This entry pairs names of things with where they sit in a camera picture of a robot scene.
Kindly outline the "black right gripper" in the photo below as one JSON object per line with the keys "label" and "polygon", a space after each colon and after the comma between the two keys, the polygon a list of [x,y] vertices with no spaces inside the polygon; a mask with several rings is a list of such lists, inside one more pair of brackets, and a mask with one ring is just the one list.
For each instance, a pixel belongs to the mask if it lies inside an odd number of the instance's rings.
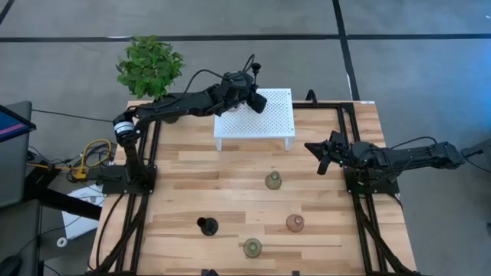
{"label": "black right gripper", "polygon": [[319,143],[305,143],[304,146],[319,161],[318,175],[325,175],[330,163],[351,168],[356,165],[343,133],[332,131],[328,140]]}

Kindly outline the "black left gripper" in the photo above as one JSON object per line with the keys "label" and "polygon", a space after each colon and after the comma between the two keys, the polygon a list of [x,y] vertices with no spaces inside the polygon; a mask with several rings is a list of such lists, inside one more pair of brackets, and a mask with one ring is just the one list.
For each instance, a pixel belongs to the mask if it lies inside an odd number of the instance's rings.
{"label": "black left gripper", "polygon": [[246,103],[256,113],[262,113],[268,100],[257,93],[258,88],[257,80],[246,72],[225,73],[220,84],[224,108],[230,110]]}

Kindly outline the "pink ribbed glass candle holder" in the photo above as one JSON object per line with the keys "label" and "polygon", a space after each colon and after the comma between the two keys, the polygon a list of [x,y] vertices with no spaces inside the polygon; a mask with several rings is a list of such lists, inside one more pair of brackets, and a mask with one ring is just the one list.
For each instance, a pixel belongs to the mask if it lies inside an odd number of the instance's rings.
{"label": "pink ribbed glass candle holder", "polygon": [[300,232],[305,226],[305,219],[302,215],[291,214],[286,219],[286,227],[291,232]]}

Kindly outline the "green ribbed glass candle holder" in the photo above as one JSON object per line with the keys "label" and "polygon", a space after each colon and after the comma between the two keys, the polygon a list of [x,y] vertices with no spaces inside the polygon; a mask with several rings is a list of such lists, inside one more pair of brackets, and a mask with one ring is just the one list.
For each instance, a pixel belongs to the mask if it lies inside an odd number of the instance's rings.
{"label": "green ribbed glass candle holder", "polygon": [[282,177],[280,172],[272,171],[265,178],[265,186],[271,190],[280,189],[282,186]]}
{"label": "green ribbed glass candle holder", "polygon": [[257,258],[262,253],[262,243],[256,238],[249,238],[244,242],[243,251],[248,258]]}

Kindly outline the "white perforated metal shelf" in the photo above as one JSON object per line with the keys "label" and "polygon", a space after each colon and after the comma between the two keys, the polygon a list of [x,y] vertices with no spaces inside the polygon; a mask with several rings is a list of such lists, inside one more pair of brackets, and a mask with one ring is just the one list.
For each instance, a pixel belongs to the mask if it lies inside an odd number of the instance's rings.
{"label": "white perforated metal shelf", "polygon": [[246,103],[215,116],[214,140],[218,151],[224,139],[284,139],[285,150],[295,140],[295,121],[290,88],[259,88],[257,94],[266,98],[262,113]]}

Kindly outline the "green artificial plant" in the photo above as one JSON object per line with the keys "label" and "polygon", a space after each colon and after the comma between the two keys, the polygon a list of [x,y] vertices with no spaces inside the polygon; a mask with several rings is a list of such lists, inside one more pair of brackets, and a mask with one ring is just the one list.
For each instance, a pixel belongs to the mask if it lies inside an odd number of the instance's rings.
{"label": "green artificial plant", "polygon": [[126,57],[119,57],[116,64],[117,82],[137,99],[165,97],[182,75],[183,56],[156,36],[137,36],[124,51]]}

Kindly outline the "black stand legs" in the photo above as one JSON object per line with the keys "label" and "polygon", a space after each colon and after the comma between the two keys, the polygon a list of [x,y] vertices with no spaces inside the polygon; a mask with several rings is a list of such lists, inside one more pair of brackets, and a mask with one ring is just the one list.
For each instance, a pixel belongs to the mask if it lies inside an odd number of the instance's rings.
{"label": "black stand legs", "polygon": [[81,199],[76,199],[50,189],[51,182],[59,175],[60,169],[35,167],[25,177],[24,200],[37,200],[41,205],[52,209],[98,220],[102,208]]}

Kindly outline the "white box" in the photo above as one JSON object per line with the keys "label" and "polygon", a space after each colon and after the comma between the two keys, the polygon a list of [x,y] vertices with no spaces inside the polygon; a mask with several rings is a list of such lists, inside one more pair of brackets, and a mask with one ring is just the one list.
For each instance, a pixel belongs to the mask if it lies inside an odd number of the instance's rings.
{"label": "white box", "polygon": [[[81,199],[92,205],[102,207],[104,204],[104,196],[102,186],[93,184],[91,186],[74,190],[68,194],[70,197]],[[79,215],[74,215],[66,211],[62,211],[64,222],[65,237],[68,240],[74,239],[98,227],[98,219],[85,218]]]}

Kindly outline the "monitor with blue screen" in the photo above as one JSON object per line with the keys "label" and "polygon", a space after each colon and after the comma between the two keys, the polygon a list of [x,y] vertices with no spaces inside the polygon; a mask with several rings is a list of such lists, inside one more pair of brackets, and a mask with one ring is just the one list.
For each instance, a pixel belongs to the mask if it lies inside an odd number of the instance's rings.
{"label": "monitor with blue screen", "polygon": [[0,105],[0,143],[36,129],[31,121]]}

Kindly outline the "black computer mouse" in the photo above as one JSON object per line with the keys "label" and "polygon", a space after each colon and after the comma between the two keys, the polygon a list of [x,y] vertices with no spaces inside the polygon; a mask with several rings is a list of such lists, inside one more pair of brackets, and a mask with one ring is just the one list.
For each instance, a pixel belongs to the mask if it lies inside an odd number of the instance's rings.
{"label": "black computer mouse", "polygon": [[18,276],[22,264],[21,257],[10,255],[0,261],[0,276]]}

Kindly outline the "black aluminium table frame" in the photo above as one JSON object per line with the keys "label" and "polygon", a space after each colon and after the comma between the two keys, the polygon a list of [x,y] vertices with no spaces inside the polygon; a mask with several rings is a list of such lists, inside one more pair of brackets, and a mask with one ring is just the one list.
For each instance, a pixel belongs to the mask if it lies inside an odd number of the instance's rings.
{"label": "black aluminium table frame", "polygon": [[[90,276],[367,275],[416,270],[400,205],[387,195],[361,199],[397,259],[391,264],[357,221],[344,171],[332,165],[316,173],[304,144],[333,130],[377,145],[384,137],[373,103],[298,101],[296,138],[289,151],[281,140],[226,140],[216,149],[211,117],[152,123],[144,154],[157,166],[148,196],[107,197],[90,259]],[[272,171],[280,189],[265,186]],[[286,219],[302,215],[291,232]],[[196,221],[214,218],[219,228],[205,236]],[[262,253],[248,258],[249,238]]]}

